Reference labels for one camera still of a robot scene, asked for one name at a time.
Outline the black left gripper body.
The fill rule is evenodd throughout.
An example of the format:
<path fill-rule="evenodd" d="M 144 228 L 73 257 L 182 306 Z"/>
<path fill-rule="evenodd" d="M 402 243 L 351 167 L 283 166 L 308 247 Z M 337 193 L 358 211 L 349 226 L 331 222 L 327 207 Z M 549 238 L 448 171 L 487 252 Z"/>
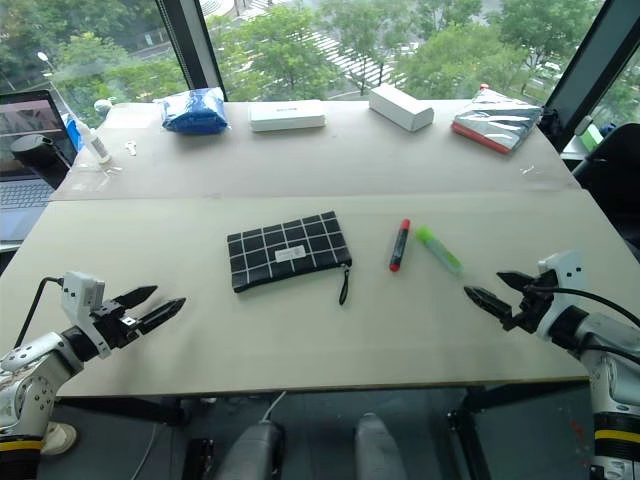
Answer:
<path fill-rule="evenodd" d="M 116 300 L 105 301 L 90 316 L 94 327 L 111 349 L 122 349 L 139 338 L 137 321 L 128 317 L 125 306 Z"/>

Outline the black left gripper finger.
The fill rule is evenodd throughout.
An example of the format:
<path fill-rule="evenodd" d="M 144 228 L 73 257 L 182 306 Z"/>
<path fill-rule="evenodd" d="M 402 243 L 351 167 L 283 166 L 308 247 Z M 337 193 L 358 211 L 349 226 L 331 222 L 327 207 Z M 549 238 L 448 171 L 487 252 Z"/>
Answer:
<path fill-rule="evenodd" d="M 135 324 L 135 330 L 141 334 L 148 334 L 176 316 L 184 306 L 185 302 L 185 297 L 172 299 L 166 302 L 146 315 L 140 317 Z"/>
<path fill-rule="evenodd" d="M 146 285 L 137 287 L 115 297 L 113 301 L 119 303 L 123 308 L 134 308 L 137 305 L 145 302 L 156 291 L 157 288 L 157 285 Z"/>

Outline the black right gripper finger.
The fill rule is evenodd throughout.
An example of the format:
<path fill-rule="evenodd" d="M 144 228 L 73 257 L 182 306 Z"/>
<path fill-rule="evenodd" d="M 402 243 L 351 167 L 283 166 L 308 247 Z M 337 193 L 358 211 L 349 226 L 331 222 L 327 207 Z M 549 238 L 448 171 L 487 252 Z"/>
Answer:
<path fill-rule="evenodd" d="M 464 292 L 476 306 L 498 320 L 512 319 L 511 306 L 490 291 L 478 286 L 465 286 Z"/>
<path fill-rule="evenodd" d="M 536 277 L 519 271 L 499 271 L 496 275 L 511 289 L 523 295 L 532 294 L 536 291 Z"/>

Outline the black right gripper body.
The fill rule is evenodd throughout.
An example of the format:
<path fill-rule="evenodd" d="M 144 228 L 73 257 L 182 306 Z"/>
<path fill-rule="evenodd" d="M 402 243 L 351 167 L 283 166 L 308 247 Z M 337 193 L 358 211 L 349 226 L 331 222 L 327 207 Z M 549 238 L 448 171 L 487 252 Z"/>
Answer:
<path fill-rule="evenodd" d="M 519 304 L 520 312 L 509 315 L 502 321 L 505 331 L 520 328 L 527 333 L 535 333 L 554 300 L 552 292 L 542 287 L 527 285 L 522 290 L 523 298 Z"/>

